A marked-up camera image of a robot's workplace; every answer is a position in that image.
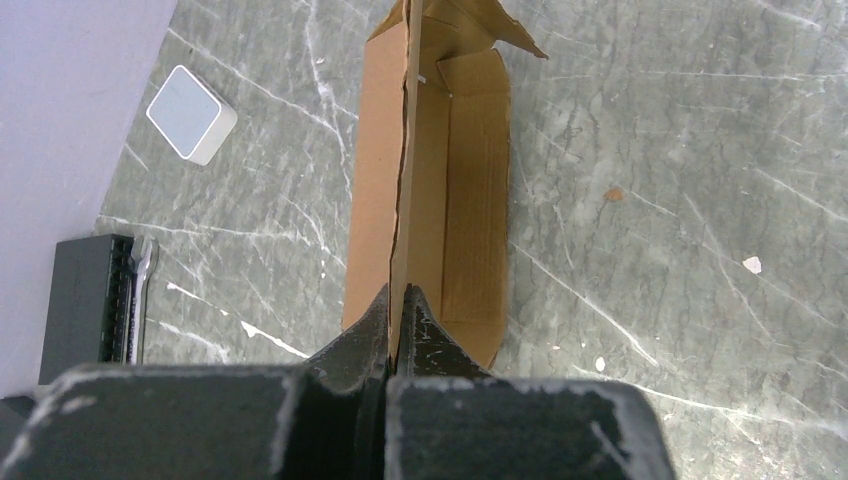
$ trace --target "brown stain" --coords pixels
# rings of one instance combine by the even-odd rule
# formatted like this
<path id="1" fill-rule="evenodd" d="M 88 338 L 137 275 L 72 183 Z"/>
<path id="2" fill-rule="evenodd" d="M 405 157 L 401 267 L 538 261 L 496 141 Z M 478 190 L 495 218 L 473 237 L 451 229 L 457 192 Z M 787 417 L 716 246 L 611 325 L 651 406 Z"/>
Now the brown stain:
<path id="1" fill-rule="evenodd" d="M 624 200 L 624 190 L 622 190 L 620 187 L 611 188 L 607 193 L 604 194 L 604 199 L 609 200 L 610 202 L 618 202 Z"/>

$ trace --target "black object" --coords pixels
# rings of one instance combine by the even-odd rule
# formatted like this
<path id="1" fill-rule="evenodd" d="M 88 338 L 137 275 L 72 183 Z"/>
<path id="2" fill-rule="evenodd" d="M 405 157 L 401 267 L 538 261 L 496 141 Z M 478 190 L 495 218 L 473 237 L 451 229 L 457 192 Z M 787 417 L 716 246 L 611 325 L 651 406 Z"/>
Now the black object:
<path id="1" fill-rule="evenodd" d="M 80 364 L 120 361 L 132 244 L 132 237 L 102 235 L 56 245 L 39 384 Z"/>
<path id="2" fill-rule="evenodd" d="M 491 377 L 416 287 L 390 376 L 387 296 L 301 365 L 74 369 L 0 477 L 674 478 L 635 388 Z"/>

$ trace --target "floor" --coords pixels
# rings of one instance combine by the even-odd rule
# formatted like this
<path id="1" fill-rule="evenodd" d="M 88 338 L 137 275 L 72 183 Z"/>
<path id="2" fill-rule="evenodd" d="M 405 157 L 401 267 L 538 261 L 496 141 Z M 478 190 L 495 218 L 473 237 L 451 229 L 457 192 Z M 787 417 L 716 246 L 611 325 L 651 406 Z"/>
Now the floor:
<path id="1" fill-rule="evenodd" d="M 97 223 L 161 241 L 148 362 L 296 362 L 339 333 L 362 45 L 390 3 L 180 0 Z M 495 373 L 638 386 L 680 478 L 844 478 L 848 2 L 503 3 L 550 60 L 501 47 Z M 144 117 L 180 63 L 240 116 L 203 168 Z"/>

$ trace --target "silver tool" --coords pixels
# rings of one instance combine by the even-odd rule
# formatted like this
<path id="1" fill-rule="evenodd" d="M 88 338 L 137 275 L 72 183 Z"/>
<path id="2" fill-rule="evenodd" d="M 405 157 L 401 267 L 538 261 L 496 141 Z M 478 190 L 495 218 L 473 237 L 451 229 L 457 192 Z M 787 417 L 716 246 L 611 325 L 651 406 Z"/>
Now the silver tool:
<path id="1" fill-rule="evenodd" d="M 130 317 L 129 348 L 126 357 L 126 363 L 130 365 L 142 363 L 144 324 L 147 310 L 147 283 L 150 280 L 150 275 L 156 269 L 158 260 L 159 243 L 156 239 L 145 235 L 135 237 L 130 252 L 130 267 L 135 276 L 132 284 L 133 294 L 130 302 L 132 317 Z"/>

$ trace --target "cardboard box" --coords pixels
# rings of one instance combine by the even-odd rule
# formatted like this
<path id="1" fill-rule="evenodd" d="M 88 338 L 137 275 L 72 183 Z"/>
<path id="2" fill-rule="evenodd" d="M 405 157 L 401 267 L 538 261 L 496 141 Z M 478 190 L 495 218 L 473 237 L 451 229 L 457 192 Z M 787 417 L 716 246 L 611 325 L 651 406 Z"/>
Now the cardboard box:
<path id="1" fill-rule="evenodd" d="M 497 0 L 399 0 L 365 44 L 342 326 L 389 283 L 392 356 L 408 283 L 478 363 L 500 348 L 510 84 L 497 40 L 547 58 Z"/>

